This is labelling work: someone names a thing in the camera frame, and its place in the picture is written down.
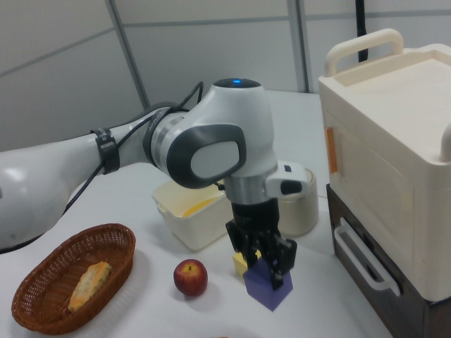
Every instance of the yellow liquid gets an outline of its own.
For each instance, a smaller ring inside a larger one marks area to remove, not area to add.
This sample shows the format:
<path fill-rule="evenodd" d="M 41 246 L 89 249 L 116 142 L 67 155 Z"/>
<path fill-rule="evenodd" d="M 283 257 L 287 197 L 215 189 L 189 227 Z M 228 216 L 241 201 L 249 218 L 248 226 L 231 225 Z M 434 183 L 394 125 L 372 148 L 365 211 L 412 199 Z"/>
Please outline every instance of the yellow liquid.
<path fill-rule="evenodd" d="M 192 206 L 191 208 L 189 208 L 188 210 L 186 210 L 182 217 L 188 217 L 191 216 L 193 213 L 195 213 L 196 211 L 199 211 L 200 209 L 202 209 L 205 206 L 208 206 L 210 203 L 212 203 L 213 201 L 217 200 L 218 197 L 213 197 L 212 199 L 207 199 L 206 201 L 202 201 L 198 204 L 196 204 L 195 206 Z"/>

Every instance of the cable clip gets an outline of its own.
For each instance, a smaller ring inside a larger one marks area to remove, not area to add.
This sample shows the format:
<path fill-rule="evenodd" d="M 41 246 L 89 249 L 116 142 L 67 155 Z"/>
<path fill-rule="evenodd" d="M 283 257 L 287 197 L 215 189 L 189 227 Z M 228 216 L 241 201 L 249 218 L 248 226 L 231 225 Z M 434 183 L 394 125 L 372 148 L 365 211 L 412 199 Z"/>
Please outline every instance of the cable clip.
<path fill-rule="evenodd" d="M 119 148 L 114 136 L 108 128 L 97 128 L 91 130 L 91 134 L 97 135 L 96 143 L 99 150 L 100 159 L 105 162 L 104 175 L 118 171 L 121 166 L 119 159 Z"/>

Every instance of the black cable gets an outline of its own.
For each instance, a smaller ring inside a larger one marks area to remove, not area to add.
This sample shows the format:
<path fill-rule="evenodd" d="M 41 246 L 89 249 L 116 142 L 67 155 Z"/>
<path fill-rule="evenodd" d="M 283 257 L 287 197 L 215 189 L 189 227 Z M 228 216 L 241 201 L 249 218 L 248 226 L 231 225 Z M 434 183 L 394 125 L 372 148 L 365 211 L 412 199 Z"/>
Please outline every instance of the black cable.
<path fill-rule="evenodd" d="M 204 89 L 204 83 L 199 82 L 196 84 L 196 86 L 192 89 L 192 91 L 185 97 L 185 99 L 176 107 L 170 107 L 165 115 L 168 115 L 170 113 L 175 113 L 176 111 L 188 111 L 187 109 L 184 109 L 183 106 L 193 97 L 195 92 L 199 90 L 199 95 L 197 97 L 197 103 L 199 103 L 202 100 L 202 92 Z M 125 136 L 117 143 L 118 149 L 124 144 L 127 139 L 132 136 L 134 132 L 136 132 L 138 129 L 140 129 L 143 125 L 148 123 L 154 115 L 149 116 L 148 118 L 145 118 L 143 121 L 138 123 L 136 126 L 134 126 Z M 105 166 L 105 162 L 102 161 L 97 168 L 92 172 L 92 174 L 89 176 L 87 181 L 83 184 L 83 186 L 78 190 L 77 194 L 68 202 L 66 205 L 66 208 L 64 209 L 63 215 L 66 213 L 67 210 L 77 201 L 77 199 L 81 196 L 81 194 L 86 190 L 87 186 L 91 183 L 91 181 L 99 174 L 100 170 Z"/>
<path fill-rule="evenodd" d="M 366 35 L 365 0 L 355 0 L 355 15 L 357 19 L 357 36 Z M 368 49 L 359 51 L 359 62 L 368 60 Z"/>

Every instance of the black pole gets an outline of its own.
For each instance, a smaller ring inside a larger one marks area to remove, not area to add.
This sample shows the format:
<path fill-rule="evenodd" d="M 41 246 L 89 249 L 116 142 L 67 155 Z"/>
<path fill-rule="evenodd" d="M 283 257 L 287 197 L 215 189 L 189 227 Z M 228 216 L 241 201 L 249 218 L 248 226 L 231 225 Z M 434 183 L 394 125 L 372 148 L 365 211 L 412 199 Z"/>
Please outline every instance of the black pole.
<path fill-rule="evenodd" d="M 357 36 L 366 35 L 365 28 L 365 0 L 355 0 L 355 15 L 357 19 Z M 368 49 L 359 51 L 359 62 L 368 59 Z"/>

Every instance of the drawer handle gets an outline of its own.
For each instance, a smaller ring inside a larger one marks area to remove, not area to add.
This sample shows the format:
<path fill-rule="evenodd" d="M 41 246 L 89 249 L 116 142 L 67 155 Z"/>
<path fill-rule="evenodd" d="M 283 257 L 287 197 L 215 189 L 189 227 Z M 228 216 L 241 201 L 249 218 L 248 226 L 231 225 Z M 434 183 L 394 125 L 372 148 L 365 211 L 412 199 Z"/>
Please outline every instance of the drawer handle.
<path fill-rule="evenodd" d="M 401 295 L 400 288 L 398 287 L 395 280 L 390 276 L 387 270 L 382 266 L 378 259 L 371 253 L 368 247 L 363 243 L 359 236 L 354 232 L 348 222 L 344 218 L 340 219 L 340 226 L 337 227 L 333 234 L 340 245 L 341 249 L 347 254 L 349 259 L 355 265 L 357 270 L 360 272 L 362 277 L 366 280 L 370 287 L 377 291 L 383 291 L 391 289 L 396 296 Z M 359 259 L 354 255 L 352 250 L 348 247 L 345 240 L 342 238 L 343 234 L 347 234 L 349 238 L 354 242 L 354 244 L 359 248 L 359 250 L 365 255 L 369 263 L 376 269 L 378 274 L 383 278 L 381 282 L 375 281 L 366 268 L 360 263 Z"/>

